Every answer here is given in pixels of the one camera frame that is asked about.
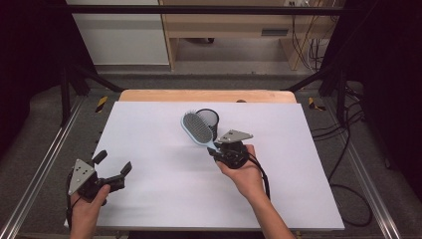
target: wall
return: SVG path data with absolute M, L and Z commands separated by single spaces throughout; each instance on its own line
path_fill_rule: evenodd
M 67 0 L 68 4 L 158 5 L 156 0 Z M 159 15 L 74 14 L 95 65 L 168 65 Z

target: gray floor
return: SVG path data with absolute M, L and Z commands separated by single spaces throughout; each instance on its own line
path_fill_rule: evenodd
M 180 44 L 174 72 L 108 72 L 104 77 L 121 87 L 131 89 L 279 90 L 291 86 L 310 73 L 307 69 L 291 72 L 288 68 L 277 40 L 216 39 L 213 45 L 209 45 L 201 39 L 189 39 Z M 68 234 L 63 226 L 66 175 L 75 158 L 91 158 L 91 153 L 96 148 L 96 140 L 100 138 L 100 132 L 106 124 L 112 102 L 118 99 L 118 94 L 96 83 L 90 82 L 90 85 L 93 89 L 85 98 L 81 112 L 22 224 L 21 233 Z M 310 129 L 334 123 L 329 112 L 311 110 L 308 107 L 309 97 L 315 98 L 320 105 L 330 100 L 319 97 L 317 86 L 318 83 L 314 83 L 296 93 L 298 102 L 303 105 Z M 102 96 L 108 96 L 108 101 L 104 110 L 97 114 L 95 108 Z M 0 225 L 5 224 L 25 193 L 59 130 L 60 120 L 59 88 L 52 88 L 32 99 L 31 113 L 22 131 L 0 161 L 0 180 L 3 182 L 0 190 Z M 361 120 L 352 126 L 351 138 L 402 238 L 422 238 L 422 204 L 399 171 L 385 168 L 385 155 L 380 150 L 373 129 Z M 316 148 L 323 168 L 326 174 L 329 174 L 342 150 L 341 139 L 336 136 L 316 141 Z M 340 164 L 332 182 L 347 185 L 362 193 L 350 166 L 349 156 Z M 368 211 L 357 197 L 338 189 L 334 189 L 333 194 L 344 218 L 357 222 L 367 218 Z M 376 218 L 366 227 L 345 225 L 344 231 L 301 232 L 302 238 L 383 238 Z M 99 231 L 99 234 L 103 235 L 113 233 Z M 202 235 L 201 238 L 213 236 L 215 235 Z

